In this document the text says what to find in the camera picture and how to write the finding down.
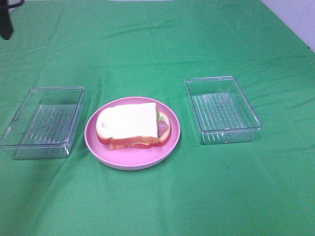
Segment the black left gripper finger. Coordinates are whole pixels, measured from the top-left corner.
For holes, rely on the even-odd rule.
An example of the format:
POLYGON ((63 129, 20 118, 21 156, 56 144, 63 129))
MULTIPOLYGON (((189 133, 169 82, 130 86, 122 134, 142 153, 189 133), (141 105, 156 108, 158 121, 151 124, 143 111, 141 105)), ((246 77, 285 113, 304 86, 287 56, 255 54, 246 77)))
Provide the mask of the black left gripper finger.
POLYGON ((9 40, 13 34, 13 26, 9 15, 8 5, 0 5, 0 36, 9 40))

